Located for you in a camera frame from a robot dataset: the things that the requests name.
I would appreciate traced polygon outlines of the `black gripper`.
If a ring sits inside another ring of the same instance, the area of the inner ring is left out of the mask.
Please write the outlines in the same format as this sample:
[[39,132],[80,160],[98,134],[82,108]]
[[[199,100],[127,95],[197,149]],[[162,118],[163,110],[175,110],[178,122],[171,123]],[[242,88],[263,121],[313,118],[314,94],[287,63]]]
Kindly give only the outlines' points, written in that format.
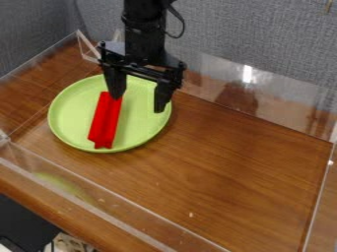
[[127,74],[156,81],[154,89],[154,112],[160,113],[170,102],[172,93],[182,88],[183,75],[187,65],[166,50],[154,58],[138,59],[126,56],[126,44],[115,41],[98,43],[100,52],[99,62],[104,71],[104,79],[112,99],[119,99],[127,90]]

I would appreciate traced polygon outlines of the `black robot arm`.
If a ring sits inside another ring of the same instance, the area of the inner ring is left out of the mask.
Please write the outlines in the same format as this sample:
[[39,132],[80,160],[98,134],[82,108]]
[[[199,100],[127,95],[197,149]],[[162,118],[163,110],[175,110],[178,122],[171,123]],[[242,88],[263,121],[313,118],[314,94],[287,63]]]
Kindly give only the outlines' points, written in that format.
[[176,0],[124,0],[122,20],[126,41],[102,41],[99,64],[110,95],[119,99],[127,90],[127,75],[154,81],[154,112],[160,113],[182,88],[187,65],[168,54],[166,36],[179,38],[186,29]]

